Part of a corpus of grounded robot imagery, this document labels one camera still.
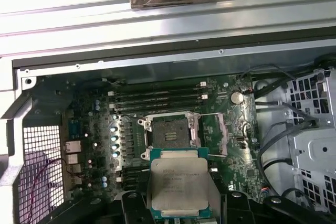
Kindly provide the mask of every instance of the red wire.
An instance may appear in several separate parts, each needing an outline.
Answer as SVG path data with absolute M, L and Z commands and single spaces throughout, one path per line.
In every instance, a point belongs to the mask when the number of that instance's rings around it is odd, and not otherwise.
M 38 174 L 36 175 L 36 177 L 35 177 L 35 179 L 34 179 L 34 183 L 33 183 L 33 186 L 32 186 L 32 191 L 31 191 L 31 193 L 30 193 L 30 210 L 29 210 L 29 215 L 28 215 L 28 224 L 30 224 L 30 222 L 31 222 L 31 220 L 32 220 L 32 218 L 33 218 L 33 204 L 34 204 L 34 191 L 35 191 L 35 186 L 36 186 L 36 184 L 37 184 L 37 179 L 39 178 L 39 176 L 41 175 L 41 173 L 42 172 L 44 172 L 45 170 L 46 170 L 46 168 L 49 166 L 49 165 L 51 165 L 51 164 L 53 164 L 53 163 L 55 163 L 55 162 L 57 162 L 57 161 L 60 161 L 60 160 L 62 160 L 62 161 L 64 161 L 64 163 L 67 165 L 67 162 L 63 159 L 63 158 L 61 158 L 61 157 L 59 157 L 59 158 L 57 158 L 57 159 L 54 159 L 54 160 L 52 160 L 50 163 L 48 163 L 48 164 L 46 164 L 39 172 L 38 172 Z

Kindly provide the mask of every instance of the chip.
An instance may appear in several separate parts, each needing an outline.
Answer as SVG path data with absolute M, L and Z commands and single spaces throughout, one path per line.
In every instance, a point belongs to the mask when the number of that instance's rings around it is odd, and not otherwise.
M 187 119 L 153 122 L 153 146 L 155 148 L 188 148 L 190 131 Z
M 247 170 L 246 171 L 246 175 L 247 175 L 247 177 L 254 177 L 254 170 Z

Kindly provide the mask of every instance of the screw hole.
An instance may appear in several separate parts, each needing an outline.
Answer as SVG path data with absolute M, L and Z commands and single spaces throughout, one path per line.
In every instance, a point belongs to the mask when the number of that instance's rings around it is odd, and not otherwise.
M 128 198 L 130 198 L 130 199 L 133 199 L 133 198 L 136 198 L 136 197 L 137 197 L 136 193 L 132 193 L 128 196 Z

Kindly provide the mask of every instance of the cpu socket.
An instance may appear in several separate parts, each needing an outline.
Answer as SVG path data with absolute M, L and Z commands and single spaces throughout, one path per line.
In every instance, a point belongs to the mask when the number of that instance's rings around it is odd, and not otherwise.
M 146 151 L 141 158 L 149 160 L 152 148 L 189 148 L 200 147 L 198 138 L 199 114 L 182 111 L 153 114 L 138 120 L 144 127 Z

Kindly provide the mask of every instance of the motherboard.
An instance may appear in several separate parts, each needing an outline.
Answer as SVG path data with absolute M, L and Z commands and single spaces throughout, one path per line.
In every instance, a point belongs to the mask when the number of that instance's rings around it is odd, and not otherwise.
M 214 76 L 143 84 L 107 81 L 77 92 L 65 118 L 65 155 L 74 197 L 110 200 L 135 190 L 154 148 L 208 148 L 208 163 L 229 190 L 257 199 L 262 178 L 249 77 Z

